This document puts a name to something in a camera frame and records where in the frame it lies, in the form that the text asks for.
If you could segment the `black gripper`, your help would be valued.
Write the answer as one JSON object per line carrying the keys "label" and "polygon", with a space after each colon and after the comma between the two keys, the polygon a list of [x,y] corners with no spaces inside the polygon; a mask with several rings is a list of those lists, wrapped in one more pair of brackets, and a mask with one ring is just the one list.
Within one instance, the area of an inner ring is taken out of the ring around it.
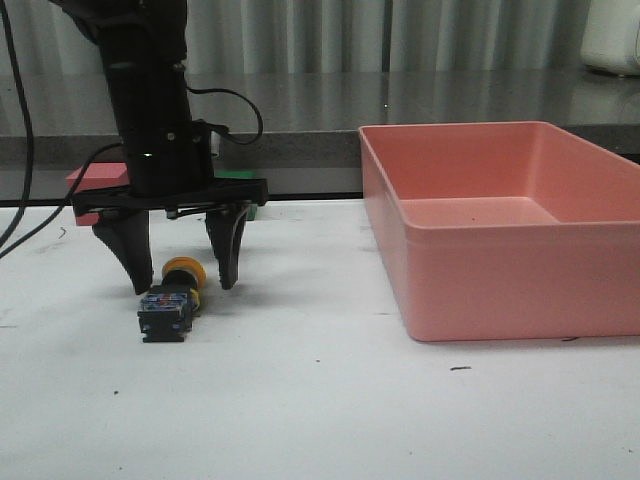
{"label": "black gripper", "polygon": [[206,210],[205,225],[218,262],[223,290],[238,280],[239,252],[250,204],[268,201],[267,181],[217,177],[211,158],[211,135],[242,145],[242,139],[220,124],[191,122],[185,137],[165,140],[155,151],[126,159],[129,183],[73,194],[76,215],[99,213],[94,235],[115,255],[134,292],[146,292],[153,280],[149,212]]}

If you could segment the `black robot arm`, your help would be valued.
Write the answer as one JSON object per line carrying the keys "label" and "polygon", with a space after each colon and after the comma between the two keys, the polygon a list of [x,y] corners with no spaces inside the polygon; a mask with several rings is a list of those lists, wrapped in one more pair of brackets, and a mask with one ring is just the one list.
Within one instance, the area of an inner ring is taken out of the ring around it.
{"label": "black robot arm", "polygon": [[183,62],[184,1],[61,1],[59,7],[96,44],[123,142],[129,182],[75,193],[76,215],[95,213],[92,230],[116,256],[136,293],[152,284],[149,214],[170,219],[202,213],[221,286],[238,279],[238,257],[251,205],[268,199],[263,179],[219,178],[211,135],[224,125],[191,116]]}

